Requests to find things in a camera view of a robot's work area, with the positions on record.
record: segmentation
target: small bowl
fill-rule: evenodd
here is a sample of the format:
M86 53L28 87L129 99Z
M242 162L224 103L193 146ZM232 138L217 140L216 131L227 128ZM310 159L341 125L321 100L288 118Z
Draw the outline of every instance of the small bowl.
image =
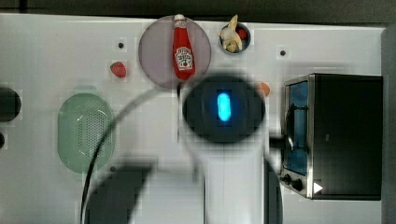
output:
M242 40L242 49L237 49L236 52L234 52L234 53L228 51L227 49L225 49L225 48L222 46L222 39L221 39L221 37L219 36L219 45L220 45L220 48L221 48L225 53L227 53L227 54L231 54L231 55L239 54L239 53L245 51L245 49L247 49L248 46L250 45L251 35L250 35L249 29L246 27L246 25L244 25L244 24L242 24L242 23L240 23L240 22L238 22L238 23L236 24L235 30L238 29L238 28L242 28L242 29L245 30L245 32L247 33L247 38L246 38L245 40Z

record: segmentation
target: black circular part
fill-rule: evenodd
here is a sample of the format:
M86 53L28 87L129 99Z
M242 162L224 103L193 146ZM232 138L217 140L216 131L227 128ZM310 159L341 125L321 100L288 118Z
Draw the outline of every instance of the black circular part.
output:
M219 119L221 93L230 97L231 117L227 121ZM259 128L265 103L244 79L218 75L205 78L191 90L183 102L182 113L191 130L205 140L231 144L249 137Z
M4 143L6 142L6 139L4 138L3 134L0 133L0 148L4 146Z
M294 189L297 189L298 191L301 191L303 189L303 181L301 181L301 179L296 179L291 181L291 186Z
M290 175L284 175L282 178L280 178L285 182L286 185L289 185L291 182L291 176Z
M9 122L21 112L21 98L10 88L0 88L0 122Z

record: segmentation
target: green colander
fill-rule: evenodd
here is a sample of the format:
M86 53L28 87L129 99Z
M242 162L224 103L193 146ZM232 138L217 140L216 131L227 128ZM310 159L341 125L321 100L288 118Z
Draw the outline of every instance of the green colander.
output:
M110 126L113 113L106 101L91 93L79 93L67 99L58 115L58 153L61 161L76 173L87 173L97 144ZM110 133L102 144L96 169L113 153Z

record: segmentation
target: white table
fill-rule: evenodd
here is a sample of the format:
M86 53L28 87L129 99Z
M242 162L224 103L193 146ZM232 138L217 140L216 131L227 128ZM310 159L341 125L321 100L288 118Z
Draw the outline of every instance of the white table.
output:
M153 87L137 58L139 38L154 20L0 14L0 82L21 96L22 111L0 123L0 223L74 223L81 176L57 154L57 114L78 85L93 85L116 112ZM285 80L313 72L379 75L382 28L246 23L251 46L224 54L217 33L225 22L198 21L212 45L212 69L235 69L268 82L269 128L280 133ZM119 41L124 49L118 49ZM279 55L281 50L286 56ZM124 60L128 77L108 71ZM168 168L191 168L177 143L177 98L164 92L146 102L118 128L114 155L158 157ZM380 202L309 201L282 188L284 223L380 223Z

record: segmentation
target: red tomato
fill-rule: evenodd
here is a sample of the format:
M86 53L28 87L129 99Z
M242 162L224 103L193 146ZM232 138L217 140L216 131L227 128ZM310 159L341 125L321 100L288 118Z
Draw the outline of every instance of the red tomato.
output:
M235 31L238 33L239 37L241 37L241 40L248 38L248 34L243 28L236 27Z

